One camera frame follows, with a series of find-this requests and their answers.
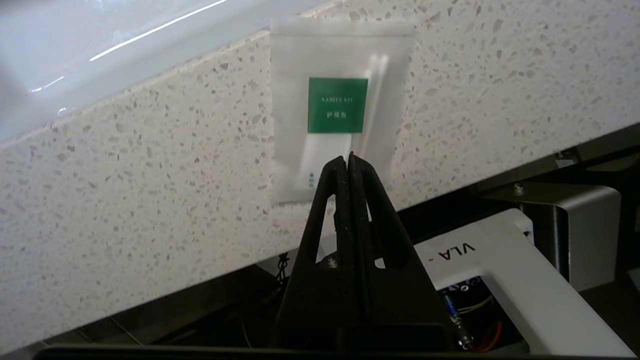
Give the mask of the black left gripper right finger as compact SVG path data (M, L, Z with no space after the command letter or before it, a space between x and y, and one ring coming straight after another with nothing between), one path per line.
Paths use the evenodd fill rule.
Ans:
M373 166L349 155L358 323L354 352L452 352L453 329Z

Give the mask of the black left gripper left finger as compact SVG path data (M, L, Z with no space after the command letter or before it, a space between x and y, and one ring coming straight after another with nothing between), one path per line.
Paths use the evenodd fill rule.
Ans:
M334 196L337 267L322 268L317 255L329 198ZM348 173L339 156L323 167L275 326L275 346L334 350L338 332L359 320L354 227Z

